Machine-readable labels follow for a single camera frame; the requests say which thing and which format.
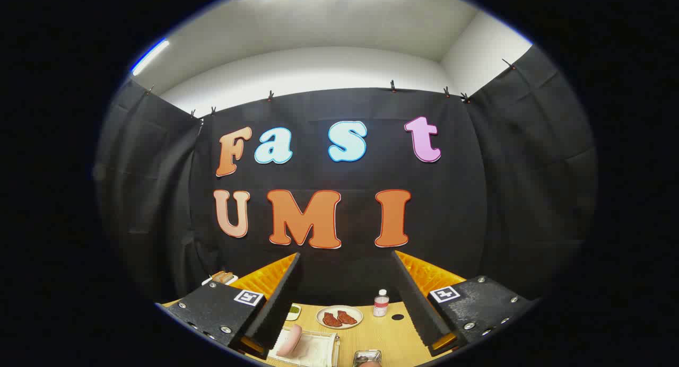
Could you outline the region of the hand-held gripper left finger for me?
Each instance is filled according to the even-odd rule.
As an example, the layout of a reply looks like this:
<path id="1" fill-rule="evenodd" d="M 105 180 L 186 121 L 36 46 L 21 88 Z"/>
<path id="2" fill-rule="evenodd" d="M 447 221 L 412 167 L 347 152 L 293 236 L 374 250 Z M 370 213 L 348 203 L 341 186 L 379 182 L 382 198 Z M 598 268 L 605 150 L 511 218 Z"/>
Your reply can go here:
<path id="1" fill-rule="evenodd" d="M 158 309 L 229 353 L 266 360 L 285 324 L 301 278 L 301 255 L 291 254 L 229 283 L 212 277 Z"/>

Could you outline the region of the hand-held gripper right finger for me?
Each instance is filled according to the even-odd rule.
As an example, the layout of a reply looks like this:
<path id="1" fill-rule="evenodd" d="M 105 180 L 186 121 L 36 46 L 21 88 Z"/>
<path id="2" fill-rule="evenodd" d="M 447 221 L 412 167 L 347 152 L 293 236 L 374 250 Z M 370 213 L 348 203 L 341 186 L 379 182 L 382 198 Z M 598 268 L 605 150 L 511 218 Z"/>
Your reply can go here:
<path id="1" fill-rule="evenodd" d="M 535 301 L 484 275 L 462 278 L 393 251 L 396 288 L 432 357 L 475 345 L 523 316 Z"/>

